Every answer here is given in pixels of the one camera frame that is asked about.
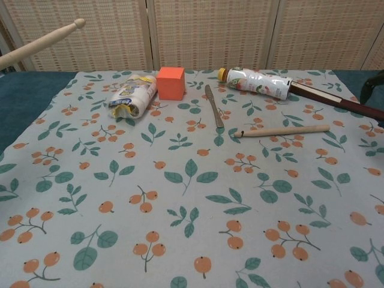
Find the yellow cap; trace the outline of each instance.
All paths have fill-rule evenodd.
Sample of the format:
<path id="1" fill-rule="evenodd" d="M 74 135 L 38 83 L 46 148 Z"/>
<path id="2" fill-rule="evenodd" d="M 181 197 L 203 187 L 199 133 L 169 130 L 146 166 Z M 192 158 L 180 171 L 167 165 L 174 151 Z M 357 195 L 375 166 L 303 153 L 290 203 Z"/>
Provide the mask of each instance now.
<path id="1" fill-rule="evenodd" d="M 218 79 L 219 81 L 221 81 L 221 82 L 224 81 L 224 80 L 223 80 L 223 75 L 224 75 L 224 72 L 225 72 L 225 71 L 226 71 L 225 68 L 220 68 L 220 69 L 218 70 L 217 79 Z"/>

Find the knife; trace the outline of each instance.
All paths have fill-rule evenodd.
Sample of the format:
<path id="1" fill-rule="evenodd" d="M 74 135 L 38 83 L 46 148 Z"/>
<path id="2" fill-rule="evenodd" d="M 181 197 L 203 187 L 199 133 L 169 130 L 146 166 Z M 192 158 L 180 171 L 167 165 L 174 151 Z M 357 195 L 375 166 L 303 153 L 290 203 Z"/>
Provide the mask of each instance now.
<path id="1" fill-rule="evenodd" d="M 219 115 L 219 113 L 217 111 L 214 95 L 213 95 L 213 93 L 211 91 L 211 87 L 209 87 L 209 85 L 205 85 L 205 95 L 207 96 L 207 98 L 208 98 L 208 100 L 209 100 L 209 102 L 210 102 L 210 104 L 212 106 L 212 109 L 214 111 L 216 127 L 217 128 L 223 128 L 224 127 L 224 123 L 221 120 L 220 115 Z"/>

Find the tablecloth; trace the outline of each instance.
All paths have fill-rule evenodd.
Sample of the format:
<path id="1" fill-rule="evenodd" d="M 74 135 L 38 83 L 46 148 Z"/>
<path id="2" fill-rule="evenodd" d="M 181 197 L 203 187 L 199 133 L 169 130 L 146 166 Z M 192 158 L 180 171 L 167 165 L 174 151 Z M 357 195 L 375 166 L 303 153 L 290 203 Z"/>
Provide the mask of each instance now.
<path id="1" fill-rule="evenodd" d="M 329 70 L 263 72 L 356 100 Z M 384 285 L 374 120 L 236 91 L 212 70 L 186 71 L 183 101 L 112 119 L 106 103 L 132 73 L 78 73 L 0 156 L 2 286 Z M 331 130 L 233 136 L 314 124 Z"/>

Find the foam block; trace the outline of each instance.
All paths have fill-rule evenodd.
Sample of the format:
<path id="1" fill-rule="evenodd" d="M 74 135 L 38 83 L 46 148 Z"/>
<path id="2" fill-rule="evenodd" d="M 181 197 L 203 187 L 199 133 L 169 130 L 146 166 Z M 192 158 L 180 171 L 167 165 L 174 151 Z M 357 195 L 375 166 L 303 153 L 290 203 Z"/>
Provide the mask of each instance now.
<path id="1" fill-rule="evenodd" d="M 185 92 L 184 68 L 162 67 L 157 74 L 157 91 L 161 100 L 182 100 Z"/>

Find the teal carpet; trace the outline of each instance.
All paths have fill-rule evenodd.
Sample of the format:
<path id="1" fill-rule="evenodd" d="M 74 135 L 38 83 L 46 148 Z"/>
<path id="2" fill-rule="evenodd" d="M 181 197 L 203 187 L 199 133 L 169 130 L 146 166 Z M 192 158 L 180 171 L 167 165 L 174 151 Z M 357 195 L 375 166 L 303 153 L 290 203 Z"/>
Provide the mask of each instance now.
<path id="1" fill-rule="evenodd" d="M 334 71 L 357 97 L 378 71 Z M 72 72 L 20 72 L 0 78 L 0 153 L 44 111 L 53 96 L 74 78 Z M 368 106 L 384 110 L 384 86 L 375 88 Z"/>
<path id="2" fill-rule="evenodd" d="M 75 75 L 71 72 L 32 71 L 9 73 L 0 78 L 0 154 Z"/>

